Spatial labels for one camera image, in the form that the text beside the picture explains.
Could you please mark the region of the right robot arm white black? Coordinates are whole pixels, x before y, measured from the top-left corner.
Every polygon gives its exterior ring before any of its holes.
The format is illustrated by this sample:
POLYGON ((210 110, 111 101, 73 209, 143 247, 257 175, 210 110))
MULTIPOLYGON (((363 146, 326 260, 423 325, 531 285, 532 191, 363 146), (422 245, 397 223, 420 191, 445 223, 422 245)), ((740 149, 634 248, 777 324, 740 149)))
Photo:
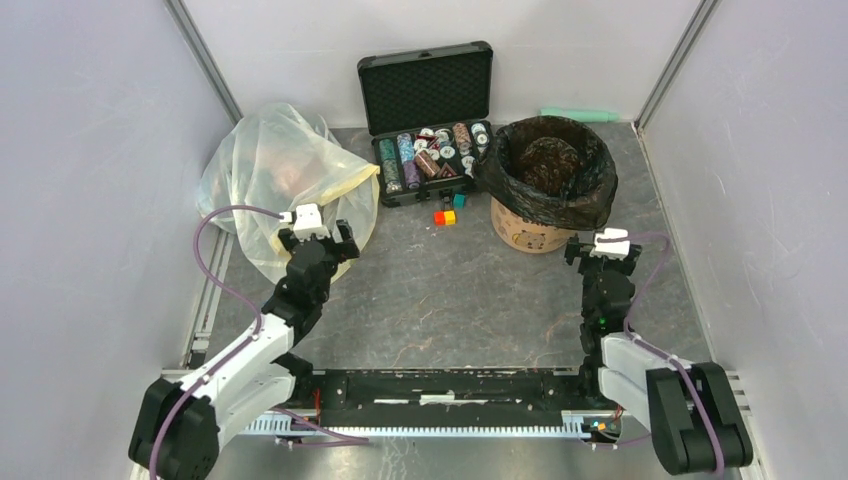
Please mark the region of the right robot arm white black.
POLYGON ((748 467, 754 444, 728 372, 715 362, 692 363, 666 352, 631 324, 642 293, 631 280, 641 238, 607 229, 590 242, 572 236, 565 244, 565 261, 582 277, 586 356, 578 396, 591 408, 613 401, 630 414, 670 475, 748 467))

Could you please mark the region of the black plastic trash bag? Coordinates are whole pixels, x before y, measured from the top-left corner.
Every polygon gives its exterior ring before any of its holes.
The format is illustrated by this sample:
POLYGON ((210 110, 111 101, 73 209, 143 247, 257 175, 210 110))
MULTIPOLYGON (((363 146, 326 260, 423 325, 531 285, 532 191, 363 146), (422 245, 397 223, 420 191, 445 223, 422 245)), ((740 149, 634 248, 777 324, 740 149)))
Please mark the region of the black plastic trash bag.
POLYGON ((607 224, 618 188, 606 143, 586 124, 555 116, 500 128, 473 175, 478 187, 514 214, 577 231, 607 224))

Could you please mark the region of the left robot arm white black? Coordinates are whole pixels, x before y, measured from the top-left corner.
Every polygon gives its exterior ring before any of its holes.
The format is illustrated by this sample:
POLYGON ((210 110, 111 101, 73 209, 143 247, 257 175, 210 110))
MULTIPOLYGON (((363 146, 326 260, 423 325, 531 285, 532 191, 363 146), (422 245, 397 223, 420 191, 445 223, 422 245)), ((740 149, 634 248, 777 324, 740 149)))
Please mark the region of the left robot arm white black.
POLYGON ((334 239, 322 220, 301 211, 284 217, 289 225, 278 235, 291 257, 251 326, 207 363, 145 391, 128 457, 151 478, 204 479, 223 448, 266 411, 312 399, 309 365, 290 351, 321 318, 340 265, 360 250, 345 220, 337 220, 334 239))

